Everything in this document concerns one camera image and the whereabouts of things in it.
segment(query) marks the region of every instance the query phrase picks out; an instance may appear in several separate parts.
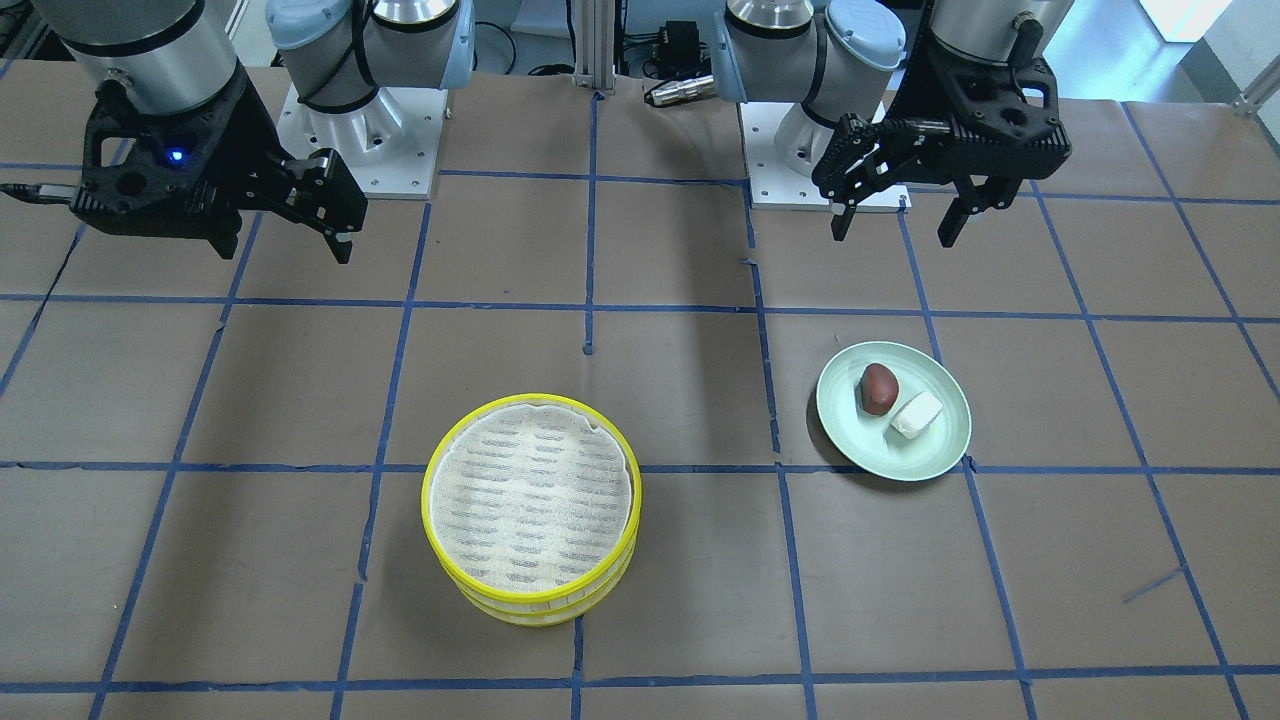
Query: grid line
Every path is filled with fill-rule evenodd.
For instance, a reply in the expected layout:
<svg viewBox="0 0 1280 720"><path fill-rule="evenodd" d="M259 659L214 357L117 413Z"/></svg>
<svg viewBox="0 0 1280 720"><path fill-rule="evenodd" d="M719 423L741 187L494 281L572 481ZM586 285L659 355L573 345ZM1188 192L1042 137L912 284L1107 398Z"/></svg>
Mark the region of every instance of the grid line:
<svg viewBox="0 0 1280 720"><path fill-rule="evenodd" d="M1196 246L1196 252L1199 254L1201 261L1204 263L1204 269L1208 270L1208 277L1213 281L1213 287L1216 287L1219 295L1222 296L1222 302L1226 304L1228 313L1230 313L1231 318L1235 320L1240 334L1244 336L1244 343L1249 346L1253 361L1258 364L1258 369L1262 370L1262 377L1266 378L1267 386L1271 387L1271 395L1280 401L1280 387L1276 387L1275 378L1271 377L1271 372L1267 370L1266 363L1262 361L1262 354L1258 352L1258 346L1253 343L1253 337L1249 336L1249 329L1240 322L1240 314L1235 311L1235 304L1231 302L1231 297L1226 293L1222 278L1220 278L1217 270L1213 269L1213 263L1208 259L1208 252L1204 251L1204 245L1201 243L1199 236L1196 233L1196 228L1192 225L1190 218L1187 217L1187 209L1183 208L1178 195L1174 193L1174 186L1169 183L1165 170L1160 167L1160 161L1156 160L1156 154L1151 150L1151 145L1147 142L1147 136L1143 135L1142 128L1138 127L1138 120L1133 117L1133 111L1129 109L1129 105L1124 104L1121 106L1124 108L1125 118L1129 119L1129 124L1133 127L1133 131L1138 133L1138 142L1142 143L1142 150L1147 154L1147 159L1151 160L1151 167L1155 168L1156 174L1160 176L1160 183L1165 186L1165 192L1169 193L1169 200L1172 201L1174 209L1178 210L1178 217L1181 219L1183 227L1187 228L1187 234L1192 238L1192 245Z"/></svg>
<svg viewBox="0 0 1280 720"><path fill-rule="evenodd" d="M586 182L586 300L584 301L586 307L584 313L584 323L586 334L582 340L582 355L591 355L595 352L595 210L596 210L596 186L599 179L596 178L595 170L599 163L600 147L599 147L599 123L600 113L599 104L604 100L604 94L600 91L591 92L591 137L590 137L590 160L588 182Z"/></svg>
<svg viewBox="0 0 1280 720"><path fill-rule="evenodd" d="M1057 227L1053 224L1053 217L1050 214L1048 204L1046 204L1044 197L1039 195L1039 184L1036 181L1030 181L1030 186L1032 192L1036 193L1041 214L1044 218L1044 224L1048 228L1050 238L1052 238L1053 246L1062 261L1062 269L1066 272L1066 279L1071 284L1071 292L1075 293L1075 300L1080 306L1080 311L1088 315L1088 304L1084 300L1084 295L1080 292L1079 283L1075 281L1075 273L1071 270L1071 264L1066 258L1066 250L1064 249L1062 241L1057 234ZM1129 414L1129 406L1124 400L1124 393L1120 391L1120 384L1116 382L1111 361L1107 359L1106 347L1102 345L1102 338L1098 334L1098 329L1093 320L1085 319L1084 323L1088 327L1089 337L1093 341L1094 351L1098 355L1098 361L1102 364L1102 370L1106 373L1107 383L1111 386L1111 393L1115 398L1116 406L1120 409L1120 416L1124 419L1125 430L1129 433L1129 439L1133 442L1134 452L1138 455L1138 462L1142 465L1143 475L1147 478L1147 486L1156 502L1156 509L1160 511L1161 521L1165 525L1165 533L1169 536L1169 542L1174 548L1175 556L1178 557L1178 565L1183 569L1183 577L1187 579L1187 588L1190 591L1192 600L1196 602L1196 610L1201 616L1202 624L1204 625L1204 632L1208 635L1210 644L1213 647L1213 655L1217 657L1221 674L1226 679L1228 689L1231 692L1231 700L1235 702L1236 712L1239 714L1240 720L1249 720L1249 711L1244 707L1244 700L1235 683L1235 676L1231 674L1226 653L1222 651L1222 643L1217 637L1217 630L1213 628L1213 621L1208 615L1208 607L1204 605L1204 598L1201 596L1196 575L1192 571L1190 565L1187 562L1187 555L1183 552L1181 541L1178 538L1178 532L1174 529L1172 519L1169 516L1169 511L1165 507L1165 500L1160 493L1160 487L1156 484L1156 475L1151 471L1151 462L1147 461L1147 452L1143 450L1142 439L1138 437L1138 428L1133 421L1133 416Z"/></svg>
<svg viewBox="0 0 1280 720"><path fill-rule="evenodd" d="M422 256L426 252L426 236L431 225L431 204L422 205L422 219L419 224L413 265L410 269L404 300L401 302L399 333L396 337L396 355L392 359L390 379L387 383L387 404L383 410L383 427L378 434L378 451L374 456L374 473L369 483L369 518L360 541L360 557L356 562L357 579L351 589L351 607L347 612L347 628L343 633L342 655L338 661L337 687L333 691L333 703L329 717L342 717L342 702L347 689L347 675L351 670L351 655L356 646L356 628L360 620L360 607L365 597L365 584L369 582L369 553L372 550L374 528L378 521L378 501L381 496L383 471L387 462L387 446L390 443L392 423L396 415L396 401L399 392L401 372L404 366L404 347L408 345L410 323L413 318L413 299L417 295L417 282L422 270Z"/></svg>
<svg viewBox="0 0 1280 720"><path fill-rule="evenodd" d="M742 211L748 249L755 247L755 223L751 219L751 188L742 186ZM764 313L764 283L760 266L746 258L741 260L751 272L751 292L755 297L755 323L760 336L760 369L764 380L764 401L769 411L769 441L773 445L773 468L778 478L778 505L782 511L782 534L787 546L787 574L791 579L791 606L796 623L796 653L800 656L800 684L804 689L805 717L818 720L818 696L813 687L813 660L809 653L809 624L804 612L804 589L800 583L800 556L796 547L795 515L791 511L791 488L782 469L782 438L778 428L778 405L773 384L773 357L769 352L768 316Z"/></svg>
<svg viewBox="0 0 1280 720"><path fill-rule="evenodd" d="M79 172L81 165L63 164L63 163L20 163L20 161L0 161L0 170L65 170L65 172ZM442 169L438 172L440 176L452 177L479 177L479 178L504 178L504 179L561 179L561 181L577 181L588 182L591 179L590 173L530 173L521 170L465 170L465 169ZM675 184L675 186L728 186L728 187L744 187L750 188L749 181L744 178L659 178L659 177L645 177L645 176L611 176L611 174L598 174L595 176L598 182L608 183L639 183L639 184ZM945 187L932 187L932 186L915 186L909 187L909 192L919 195L955 195L955 191ZM1033 193L1023 191L1019 192L1019 197L1030 199ZM1226 199L1226 197L1161 197L1161 196L1146 196L1146 195L1094 195L1084 192L1043 192L1043 196L1053 200L1097 200L1103 202L1183 202L1193 205L1257 205L1257 206L1277 206L1280 200L1265 199L1265 197L1247 197L1247 199Z"/></svg>
<svg viewBox="0 0 1280 720"><path fill-rule="evenodd" d="M81 240L84 237L84 223L81 223L79 228L76 229L76 234L72 236L72 242L67 247L67 255L63 256L63 263L58 266L58 272L54 273L54 281L49 283L49 290L45 291L42 299L40 299L40 305L36 307L36 313L27 322L27 329L22 333L22 340L18 341L18 347L14 348L13 356L9 357L9 365L4 370L4 375L0 375L0 397L4 397L5 391L9 389L9 383L13 380L14 373L18 372L18 364L22 363L22 357L27 354L27 347L31 345L31 340L36 337L36 328L40 327L40 320L45 316L45 307L49 307L49 297L54 293L54 288L58 287L58 282L63 279L63 273L67 270L67 264L72 261L72 252L79 247Z"/></svg>
<svg viewBox="0 0 1280 720"><path fill-rule="evenodd" d="M1233 665L1235 675L1277 676L1280 665ZM1130 665L1093 667L1028 669L1032 680L1076 680L1097 678L1187 678L1221 676L1219 665ZM906 684L906 683L980 683L1018 682L1015 670L943 670L904 673L814 673L814 685ZM762 675L620 675L582 680L582 688L678 688L723 685L800 685L797 673ZM466 689L571 689L570 678L388 678L348 680L347 692L372 691L466 691ZM83 694L100 688L96 682L0 683L3 694ZM333 692L337 680L276 680L270 683L219 683L186 680L164 683L154 680L115 680L108 693L202 693L202 692Z"/></svg>
<svg viewBox="0 0 1280 720"><path fill-rule="evenodd" d="M1280 468L1242 468L1210 465L1152 465L1149 468L1126 465L986 465L966 456L973 471L980 475L1228 475L1228 477L1272 477L1280 475ZM64 460L0 460L0 469L18 468L37 471L93 470L101 473L146 473L168 470L170 462L127 462L127 461L64 461ZM640 471L666 475L699 474L772 474L780 468L788 475L837 473L869 474L856 465L641 465ZM383 465L387 473L426 471L425 464L388 462ZM279 474L361 474L372 473L374 465L287 465L279 462L179 462L179 473L279 473ZM964 465L956 465L948 473L961 473Z"/></svg>
<svg viewBox="0 0 1280 720"><path fill-rule="evenodd" d="M920 265L915 255L915 245L911 242L911 231L906 224L906 201L902 201L897 214L897 227L902 234L902 245L906 249L906 258L911 264L911 277L915 281L915 293L920 301L920 313L924 319L924 328L929 334L929 345L933 348L933 357L943 364L942 347L938 343L938 332L933 327L933 313L929 309L929 299L924 292L924 278L920 274ZM1014 671L1019 680L1019 689L1023 693L1023 706L1027 708L1028 720L1038 720L1036 712L1036 698L1032 697L1030 678L1027 675L1027 662L1023 657L1023 644L1018 637L1018 624L1014 621L1012 605L1009 602L1009 592L1005 588L1005 575L1000 569L1000 559L996 555L996 543L991 537L991 528L987 525L987 511L982 506L982 495L978 492L978 483L973 477L973 465L968 459L961 460L964 466L965 484L969 489L969 501L973 505L974 518L978 523L978 532L982 536L983 551L987 553L987 565L991 568L991 579L996 585L996 598L1000 602L1000 612L1005 620L1005 632L1009 634L1009 648L1014 656Z"/></svg>
<svg viewBox="0 0 1280 720"><path fill-rule="evenodd" d="M0 293L0 302L42 301L45 296L31 292ZM140 304L140 305L221 305L225 299L214 296L173 295L81 295L54 293L49 302ZM307 307L401 307L399 300L338 297L237 297L233 305L307 306ZM585 302L489 302L472 300L415 300L413 307L429 310L536 310L556 313L712 313L749 315L759 311L746 305L663 305L663 304L585 304ZM909 307L787 307L764 306L767 315L856 315L923 318L922 310ZM1126 315L1093 313L1020 313L1015 310L929 310L934 318L995 320L1106 320L1112 323L1181 323L1181 324L1245 324L1277 325L1280 316L1265 315Z"/></svg>
<svg viewBox="0 0 1280 720"><path fill-rule="evenodd" d="M97 692L93 693L93 705L88 711L88 720L97 720L102 712L102 703L106 701L108 687L111 683L113 675L115 675L115 665L120 659L120 651L124 647L124 638L129 632L129 621L133 619L133 611L137 609L138 596L142 593L142 582L146 579L147 566L151 562L151 552L155 550L156 538L160 534L160 523L164 520L165 507L169 505L169 496L173 492L174 479L178 475L178 465L182 462L182 454L187 448L187 439L191 437L191 428L196 421L196 413L200 410L200 401L205 395L205 387L209 383L209 375L214 369L214 359L218 356L218 348L223 343L223 336L225 334L227 325L230 322L232 299L236 297L236 292L239 290L241 279L244 277L244 268L248 265L250 255L253 251L253 243L257 240L257 232L262 225L262 213L257 213L253 217L253 225L250 229L248 240L244 242L244 250L241 251L239 264L236 266L236 274L232 278L230 287L227 290L227 302L223 304L221 314L218 319L218 329L214 331L214 337L209 341L209 351L205 354L205 363L200 370L200 378L196 380L196 388L192 391L191 402L187 406L187 415L182 423L182 430L178 433L178 442L173 450L173 460L169 465L169 470L165 473L164 484L160 487L160 496L156 498L156 507L151 515L151 524L147 528L146 539L142 543L142 552L138 557L137 570L133 574L133 582L129 585L129 594L124 601L124 607L120 610L120 621L115 629L115 637L111 641L111 650L108 652L106 664L102 666L102 679L100 682Z"/></svg>

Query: mounting plate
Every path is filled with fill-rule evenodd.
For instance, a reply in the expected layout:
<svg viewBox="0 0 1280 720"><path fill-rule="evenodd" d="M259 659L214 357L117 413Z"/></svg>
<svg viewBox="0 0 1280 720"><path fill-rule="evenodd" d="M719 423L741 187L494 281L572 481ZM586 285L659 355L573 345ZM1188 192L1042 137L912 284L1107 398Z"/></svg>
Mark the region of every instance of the mounting plate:
<svg viewBox="0 0 1280 720"><path fill-rule="evenodd" d="M421 87L385 90L403 111L410 137L397 143L394 155L380 158L372 164L357 165L348 160L351 174L356 177L366 197L430 200L435 186L448 91ZM306 158L320 147L310 142L311 133L303 128L303 111L310 110L298 104L298 91L291 85L275 129L280 135L280 143L296 158Z"/></svg>
<svg viewBox="0 0 1280 720"><path fill-rule="evenodd" d="M742 149L751 176L751 204L762 210L831 210L831 202L818 193L813 181L787 167L773 146L773 136L792 102L742 102ZM881 105L878 120L884 114ZM877 192L858 205L859 213L897 213L911 206L905 184Z"/></svg>

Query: plate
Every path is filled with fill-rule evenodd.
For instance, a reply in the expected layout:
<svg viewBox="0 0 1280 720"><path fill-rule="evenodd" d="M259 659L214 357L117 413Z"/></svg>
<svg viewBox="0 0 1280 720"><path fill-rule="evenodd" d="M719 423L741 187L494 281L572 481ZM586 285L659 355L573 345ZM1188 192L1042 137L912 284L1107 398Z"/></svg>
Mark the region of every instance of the plate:
<svg viewBox="0 0 1280 720"><path fill-rule="evenodd" d="M893 409L881 418L865 413L858 398L858 383L872 363L892 370L899 384ZM942 413L919 437L906 439L890 421L925 391L942 402ZM846 457L892 480L919 482L946 473L964 457L973 433L969 401L951 373L896 342L861 342L837 352L818 378L818 418Z"/></svg>

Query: cable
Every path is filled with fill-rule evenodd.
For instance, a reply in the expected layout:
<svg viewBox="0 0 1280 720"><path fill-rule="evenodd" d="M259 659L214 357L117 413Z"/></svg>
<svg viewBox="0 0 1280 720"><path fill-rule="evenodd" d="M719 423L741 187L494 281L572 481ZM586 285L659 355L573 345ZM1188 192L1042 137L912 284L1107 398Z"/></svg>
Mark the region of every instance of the cable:
<svg viewBox="0 0 1280 720"><path fill-rule="evenodd" d="M488 20L476 20L476 24L477 26L492 27L493 29L500 32L502 35L504 35L507 37L507 42L511 44L511 63L507 64L507 69L502 74L509 76L511 70L513 70L516 68L516 38L512 37L509 32L507 32L507 28L504 28L504 27L502 27L499 24L490 23Z"/></svg>
<svg viewBox="0 0 1280 720"><path fill-rule="evenodd" d="M360 5L365 6L365 12L361 13L360 19L357 20L355 15ZM311 91L306 94L306 96L298 96L298 102L303 105L310 102L316 96L317 92L324 90L325 86L329 85L330 82L333 82L333 78L338 77L338 73L342 70L342 67L347 64L347 60L351 58L353 53L357 51L357 49L360 49L360 53L364 54L365 26L369 24L369 18L374 17L374 0L351 0L351 14L352 14L351 42L347 44L347 49L342 51L342 56L338 58L338 61L333 64L333 68L330 68L329 72L324 74L324 79L321 79L315 87L312 87Z"/></svg>
<svg viewBox="0 0 1280 720"><path fill-rule="evenodd" d="M573 72L573 65L566 65L564 63L552 63L548 65L538 65L529 70L531 76L567 76Z"/></svg>
<svg viewBox="0 0 1280 720"><path fill-rule="evenodd" d="M577 36L573 35L573 0L564 0L564 22L568 23L568 50L573 55L573 65L577 65Z"/></svg>

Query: yellow steamer rim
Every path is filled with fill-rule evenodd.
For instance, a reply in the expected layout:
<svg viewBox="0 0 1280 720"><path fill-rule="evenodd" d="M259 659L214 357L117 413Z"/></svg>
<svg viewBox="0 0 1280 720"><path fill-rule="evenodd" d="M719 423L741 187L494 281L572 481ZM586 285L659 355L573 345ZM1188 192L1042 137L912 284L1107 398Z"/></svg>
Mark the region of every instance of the yellow steamer rim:
<svg viewBox="0 0 1280 720"><path fill-rule="evenodd" d="M554 406L568 410L586 420L591 430L603 430L622 451L631 495L622 534L599 562L570 582L558 584L550 589L532 592L497 588L468 574L458 560L445 550L447 543L442 542L435 528L431 503L433 482L436 479L445 456L456 447L463 433L498 411L520 406ZM626 571L635 552L636 533L640 527L640 464L636 461L635 452L632 452L626 438L622 437L617 427L604 415L582 402L558 395L512 395L477 407L458 420L436 446L435 452L431 455L431 461L426 466L426 475L422 479L422 527L431 543L431 550L435 551L435 556L444 566L445 573L448 573L453 583L462 591L463 597L471 601L472 605L485 614L507 623L526 626L545 626L572 620L586 612L603 600L618 580L622 579L622 574Z"/></svg>

